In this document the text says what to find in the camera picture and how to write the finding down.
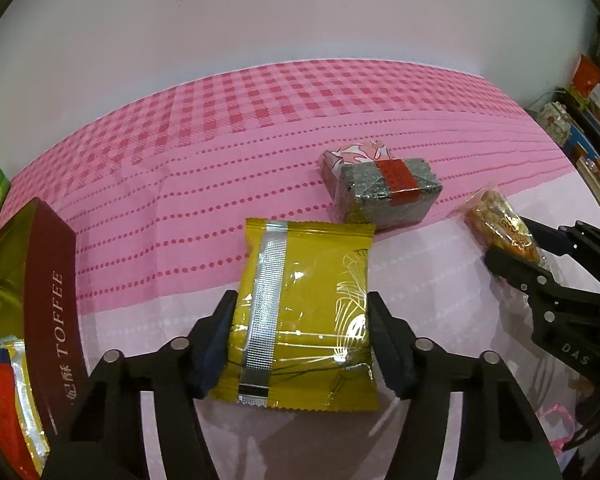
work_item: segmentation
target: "pink tablecloth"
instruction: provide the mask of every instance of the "pink tablecloth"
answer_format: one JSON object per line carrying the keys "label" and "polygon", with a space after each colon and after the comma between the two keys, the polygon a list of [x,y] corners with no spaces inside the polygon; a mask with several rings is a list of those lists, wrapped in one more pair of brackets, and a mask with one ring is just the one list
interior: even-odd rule
{"label": "pink tablecloth", "polygon": [[[78,309],[93,365],[109,348],[158,348],[211,312],[240,277],[245,217],[328,220],[330,198],[315,161],[326,147],[369,138],[400,157],[430,160],[445,186],[425,222],[378,239],[371,286],[417,334],[448,350],[500,352],[535,408],[572,408],[570,371],[531,344],[526,313],[491,290],[479,248],[449,215],[487,183],[549,224],[579,218],[600,227],[600,210],[555,143],[475,76],[325,60],[178,86],[88,124],[40,156],[14,179],[0,224],[39,195],[77,232]],[[570,284],[597,286],[570,262],[552,263]],[[381,395],[389,405],[391,394]],[[382,412],[335,418],[211,400],[200,412],[221,478],[381,477],[404,417],[399,408],[379,424]],[[159,478],[147,424],[148,458]],[[323,424],[333,431],[319,431]],[[309,433],[320,437],[311,442]],[[454,441],[457,435],[448,438],[440,478],[450,478]],[[307,454],[332,453],[336,442],[337,454],[355,457],[313,470]]]}

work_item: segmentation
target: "yellow snack packet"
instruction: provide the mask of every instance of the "yellow snack packet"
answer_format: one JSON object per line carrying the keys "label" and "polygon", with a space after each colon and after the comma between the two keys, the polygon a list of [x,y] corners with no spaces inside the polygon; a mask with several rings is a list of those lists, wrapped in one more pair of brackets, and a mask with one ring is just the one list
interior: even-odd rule
{"label": "yellow snack packet", "polygon": [[366,315],[374,231],[247,219],[251,255],[215,397],[296,410],[378,408]]}
{"label": "yellow snack packet", "polygon": [[460,210],[464,222],[485,248],[495,245],[536,265],[546,265],[528,227],[498,189],[479,190]]}
{"label": "yellow snack packet", "polygon": [[0,339],[0,348],[5,348],[9,352],[15,383],[15,409],[20,430],[36,472],[42,475],[49,454],[49,444],[33,398],[25,344],[22,339],[7,336]]}

